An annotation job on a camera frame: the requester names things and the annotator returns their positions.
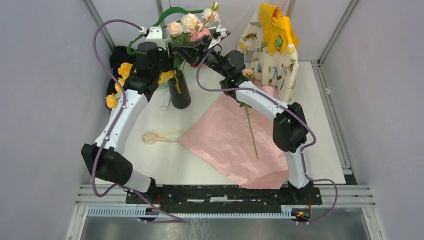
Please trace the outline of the yellow rose stem bunch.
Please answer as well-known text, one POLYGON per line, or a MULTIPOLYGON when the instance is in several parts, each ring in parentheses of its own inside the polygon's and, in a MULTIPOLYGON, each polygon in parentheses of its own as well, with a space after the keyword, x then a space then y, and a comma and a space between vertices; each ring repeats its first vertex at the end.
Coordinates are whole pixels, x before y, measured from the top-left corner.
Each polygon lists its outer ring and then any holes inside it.
POLYGON ((125 62, 118 68, 118 74, 120 77, 114 84, 117 93, 105 97, 105 105, 109 109, 116 108, 119 103, 118 97, 123 97, 124 92, 129 90, 144 95, 147 101, 150 101, 157 88, 174 77, 174 69, 166 69, 160 65, 148 67, 125 62))

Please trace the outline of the beige printed ribbon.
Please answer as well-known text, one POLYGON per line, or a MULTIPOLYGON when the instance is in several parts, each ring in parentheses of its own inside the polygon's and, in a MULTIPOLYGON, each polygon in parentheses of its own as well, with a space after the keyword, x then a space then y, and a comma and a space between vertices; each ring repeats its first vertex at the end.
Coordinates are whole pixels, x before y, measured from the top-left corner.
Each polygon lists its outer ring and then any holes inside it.
POLYGON ((177 143, 185 132, 185 129, 148 131, 142 135, 141 141, 147 145, 177 143))

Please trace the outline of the pink wrapping paper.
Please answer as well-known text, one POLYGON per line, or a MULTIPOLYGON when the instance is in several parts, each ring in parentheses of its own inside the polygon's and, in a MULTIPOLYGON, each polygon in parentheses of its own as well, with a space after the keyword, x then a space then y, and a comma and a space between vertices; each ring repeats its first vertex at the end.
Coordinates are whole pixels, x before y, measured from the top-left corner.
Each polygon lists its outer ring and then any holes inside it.
POLYGON ((222 93, 178 141, 241 187, 279 189, 289 170, 272 135, 268 118, 222 93))

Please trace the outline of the cream pink rose stem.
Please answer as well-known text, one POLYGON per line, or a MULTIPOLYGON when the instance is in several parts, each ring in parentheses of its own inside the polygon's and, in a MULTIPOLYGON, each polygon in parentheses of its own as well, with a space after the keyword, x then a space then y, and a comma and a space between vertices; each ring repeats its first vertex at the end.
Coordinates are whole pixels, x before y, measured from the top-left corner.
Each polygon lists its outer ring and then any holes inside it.
POLYGON ((201 17, 194 13, 184 15, 180 20, 180 34, 183 43, 194 42, 203 36, 210 34, 209 27, 217 25, 221 22, 221 17, 218 13, 220 4, 213 1, 209 8, 205 8, 201 17))

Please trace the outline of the single cream rose stem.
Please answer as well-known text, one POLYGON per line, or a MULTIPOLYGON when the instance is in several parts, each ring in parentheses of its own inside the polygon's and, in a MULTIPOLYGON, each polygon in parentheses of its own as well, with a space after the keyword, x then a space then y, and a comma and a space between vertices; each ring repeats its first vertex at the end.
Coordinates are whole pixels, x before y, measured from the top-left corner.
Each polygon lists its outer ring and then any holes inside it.
MULTIPOLYGON (((170 36, 172 38, 176 38, 177 36, 179 36, 180 34, 183 33, 183 28, 181 27, 181 24, 179 22, 173 21, 170 24, 168 24, 167 26, 168 32, 170 34, 170 36)), ((180 89, 180 83, 179 83, 179 78, 177 76, 178 71, 174 70, 173 71, 173 77, 175 78, 175 88, 178 92, 178 94, 180 95, 181 89, 180 89)))

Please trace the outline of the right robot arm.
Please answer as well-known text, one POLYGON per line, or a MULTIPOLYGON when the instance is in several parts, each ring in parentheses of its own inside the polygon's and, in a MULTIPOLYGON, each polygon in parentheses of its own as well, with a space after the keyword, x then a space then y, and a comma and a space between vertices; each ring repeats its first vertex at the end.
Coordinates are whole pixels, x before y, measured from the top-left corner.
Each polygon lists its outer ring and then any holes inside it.
POLYGON ((214 50, 213 40, 211 36, 204 36, 171 49, 192 67, 207 66, 223 76, 218 91, 251 106, 272 122, 272 140, 284 152, 288 166, 289 199, 295 204, 302 204, 314 187, 306 170, 304 149, 311 130, 302 106, 297 102, 288 104, 280 101, 258 88, 242 73, 246 67, 244 55, 232 50, 223 56, 220 51, 214 50))

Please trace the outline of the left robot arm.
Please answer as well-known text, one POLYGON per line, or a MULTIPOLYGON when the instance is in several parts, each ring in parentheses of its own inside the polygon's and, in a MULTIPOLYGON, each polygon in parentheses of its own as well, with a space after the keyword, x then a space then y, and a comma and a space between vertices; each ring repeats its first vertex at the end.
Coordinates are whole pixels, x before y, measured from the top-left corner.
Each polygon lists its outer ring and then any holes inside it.
POLYGON ((170 55, 166 44, 146 41, 138 45, 135 56, 112 119, 93 144, 83 145, 81 155, 92 178, 138 191, 139 199, 151 204, 157 198, 154 179, 135 170, 123 154, 136 120, 170 65, 170 55))

